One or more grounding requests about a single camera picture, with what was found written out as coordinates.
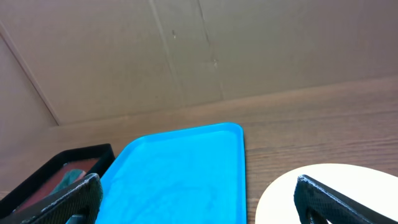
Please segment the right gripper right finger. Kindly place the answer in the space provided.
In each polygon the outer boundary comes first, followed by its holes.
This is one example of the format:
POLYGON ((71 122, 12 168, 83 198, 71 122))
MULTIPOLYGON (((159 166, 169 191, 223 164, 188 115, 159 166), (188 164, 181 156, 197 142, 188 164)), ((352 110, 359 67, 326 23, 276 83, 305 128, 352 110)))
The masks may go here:
POLYGON ((294 204, 301 224, 397 224, 307 175, 297 178, 294 204))

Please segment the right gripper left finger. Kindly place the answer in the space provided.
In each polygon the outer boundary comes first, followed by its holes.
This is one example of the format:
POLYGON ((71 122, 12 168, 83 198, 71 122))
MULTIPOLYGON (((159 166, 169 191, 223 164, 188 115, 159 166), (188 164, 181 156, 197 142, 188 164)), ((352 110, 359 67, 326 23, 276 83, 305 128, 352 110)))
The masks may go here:
POLYGON ((82 223, 94 223, 102 198, 100 177, 92 173, 32 206, 2 218, 1 223, 64 224, 73 216, 77 216, 82 223))

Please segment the yellow plate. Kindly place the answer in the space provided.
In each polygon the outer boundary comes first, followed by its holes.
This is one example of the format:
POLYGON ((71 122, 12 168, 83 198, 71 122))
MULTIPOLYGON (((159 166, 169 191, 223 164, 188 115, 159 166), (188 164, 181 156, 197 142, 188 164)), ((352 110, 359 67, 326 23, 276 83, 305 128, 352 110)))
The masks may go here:
POLYGON ((273 181, 256 208, 256 223, 299 223, 294 204, 297 178, 308 175, 354 201, 397 220, 397 177, 349 164, 314 164, 291 170, 273 181))

